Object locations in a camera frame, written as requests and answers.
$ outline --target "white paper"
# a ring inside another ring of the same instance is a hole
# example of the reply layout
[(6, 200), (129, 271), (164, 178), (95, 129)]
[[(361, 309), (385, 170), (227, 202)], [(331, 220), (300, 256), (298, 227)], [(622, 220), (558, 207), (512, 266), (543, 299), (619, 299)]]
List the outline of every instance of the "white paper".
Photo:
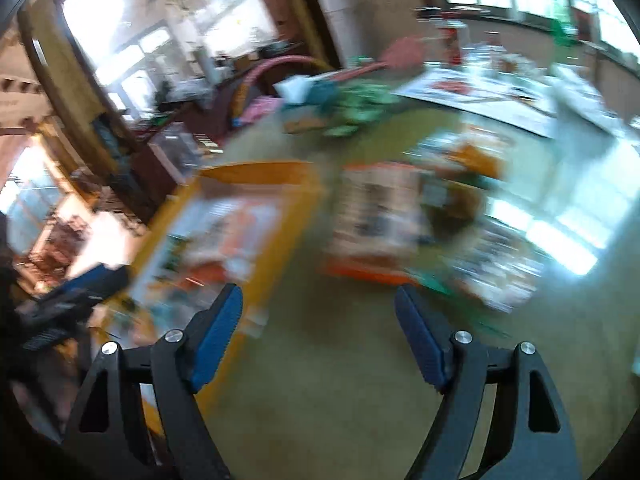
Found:
[[(433, 88), (434, 83), (443, 80), (464, 81), (472, 91), (469, 95), (463, 95)], [(556, 119), (547, 114), (555, 113), (554, 102), (548, 96), (536, 93), (538, 99), (534, 106), (545, 111), (545, 114), (511, 98), (508, 95), (511, 89), (513, 85), (502, 81), (439, 68), (418, 76), (396, 89), (394, 94), (472, 112), (542, 137), (553, 138)]]

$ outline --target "silver bolt head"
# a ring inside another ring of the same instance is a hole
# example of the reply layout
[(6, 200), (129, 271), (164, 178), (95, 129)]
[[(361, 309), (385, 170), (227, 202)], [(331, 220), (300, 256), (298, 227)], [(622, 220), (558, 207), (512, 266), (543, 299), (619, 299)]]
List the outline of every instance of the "silver bolt head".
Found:
[(533, 346), (533, 343), (525, 341), (523, 343), (520, 343), (520, 350), (522, 350), (527, 355), (533, 355), (536, 352), (536, 347)]
[(178, 330), (177, 328), (169, 330), (169, 332), (164, 334), (164, 340), (169, 343), (177, 343), (179, 341), (182, 341), (182, 330)]
[(105, 355), (111, 355), (118, 349), (118, 343), (115, 341), (109, 341), (102, 345), (102, 353)]
[(462, 343), (463, 345), (467, 345), (474, 340), (473, 336), (466, 330), (458, 330), (454, 337), (457, 342)]

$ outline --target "blue gripper pad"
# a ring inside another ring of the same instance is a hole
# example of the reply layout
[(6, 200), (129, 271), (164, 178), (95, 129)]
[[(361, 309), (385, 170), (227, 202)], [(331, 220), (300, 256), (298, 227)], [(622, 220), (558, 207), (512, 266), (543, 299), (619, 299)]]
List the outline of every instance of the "blue gripper pad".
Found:
[(449, 323), (442, 314), (429, 310), (411, 285), (398, 288), (395, 304), (396, 317), (425, 382), (442, 392), (453, 377)]
[(241, 315), (242, 290), (239, 286), (233, 286), (196, 350), (189, 379), (194, 393), (213, 379)]

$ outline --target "table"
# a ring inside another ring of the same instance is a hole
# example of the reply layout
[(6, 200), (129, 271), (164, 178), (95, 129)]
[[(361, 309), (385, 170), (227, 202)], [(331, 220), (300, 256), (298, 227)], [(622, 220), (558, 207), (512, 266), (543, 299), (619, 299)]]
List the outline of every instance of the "table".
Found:
[[(375, 78), (397, 85), (415, 75), (381, 72)], [(630, 373), (640, 333), (636, 152), (564, 108), (556, 140), (550, 140), (405, 99), (383, 123), (350, 139), (287, 136), (269, 117), (225, 147), (223, 162), (311, 160), (328, 190), (274, 288), (268, 323), (246, 343), (206, 417), (238, 478), (404, 478), (440, 396), (422, 381), (395, 319), (393, 288), (325, 276), (319, 266), (342, 165), (396, 158), (425, 135), (459, 128), (464, 120), (513, 140), (492, 211), (525, 228), (561, 262), (548, 265), (524, 307), (490, 314), (507, 337), (453, 316), (455, 325), (488, 344), (535, 343), (571, 418), (585, 476), (626, 428), (639, 400)], [(464, 474), (478, 466), (494, 391), (486, 389)]]

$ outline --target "bottle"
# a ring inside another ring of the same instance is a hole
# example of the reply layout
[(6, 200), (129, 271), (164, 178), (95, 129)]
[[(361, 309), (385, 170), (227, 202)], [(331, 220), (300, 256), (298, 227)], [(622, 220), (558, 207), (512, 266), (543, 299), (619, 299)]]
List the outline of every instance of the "bottle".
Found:
[(457, 20), (456, 12), (443, 12), (440, 33), (444, 46), (444, 61), (452, 67), (459, 67), (463, 62), (463, 49), (470, 43), (469, 28), (466, 23)]
[(489, 67), (491, 67), (491, 70), (494, 72), (500, 72), (502, 70), (502, 58), (507, 53), (507, 50), (502, 46), (500, 32), (488, 30), (486, 32), (486, 38), (486, 49), (489, 54)]
[(422, 25), (425, 46), (424, 65), (439, 65), (444, 62), (444, 50), (442, 47), (442, 10), (440, 7), (417, 7), (415, 17)]
[(554, 62), (568, 63), (577, 44), (578, 29), (572, 23), (565, 0), (554, 0), (551, 16), (551, 35), (554, 38)]

